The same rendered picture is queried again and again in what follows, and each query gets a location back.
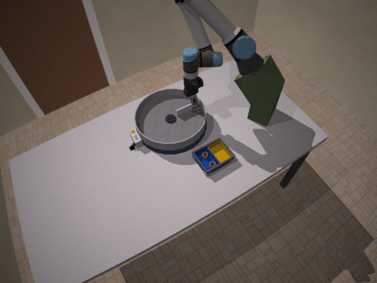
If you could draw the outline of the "blue and yellow divided bin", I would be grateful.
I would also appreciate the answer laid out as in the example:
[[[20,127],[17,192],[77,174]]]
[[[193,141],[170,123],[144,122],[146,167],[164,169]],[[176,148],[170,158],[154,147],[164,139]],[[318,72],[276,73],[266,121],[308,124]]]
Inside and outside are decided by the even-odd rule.
[[[208,153],[207,159],[202,158],[203,152]],[[231,163],[234,161],[234,157],[236,157],[220,137],[193,151],[192,154],[192,158],[200,166],[206,177],[226,164]],[[212,161],[216,165],[210,168],[209,164]]]

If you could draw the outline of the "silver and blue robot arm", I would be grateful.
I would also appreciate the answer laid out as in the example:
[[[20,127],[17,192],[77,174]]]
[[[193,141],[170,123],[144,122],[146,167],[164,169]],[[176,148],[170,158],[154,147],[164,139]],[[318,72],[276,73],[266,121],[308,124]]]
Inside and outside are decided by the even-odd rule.
[[[183,51],[183,70],[186,73],[195,73],[198,67],[221,67],[223,64],[223,55],[213,51],[200,17],[222,38],[241,75],[248,75],[262,66],[264,60],[256,53],[253,38],[240,27],[235,27],[210,0],[175,2],[183,13],[198,49],[190,47]]]

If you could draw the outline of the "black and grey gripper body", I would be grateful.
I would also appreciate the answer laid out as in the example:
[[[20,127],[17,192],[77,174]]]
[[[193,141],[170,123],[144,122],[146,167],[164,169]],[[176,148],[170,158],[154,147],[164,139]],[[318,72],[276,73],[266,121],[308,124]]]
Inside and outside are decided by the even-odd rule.
[[[203,80],[198,77],[198,71],[192,74],[186,73],[183,70],[184,75],[184,94],[186,97],[190,97],[199,92],[199,88],[203,86]]]

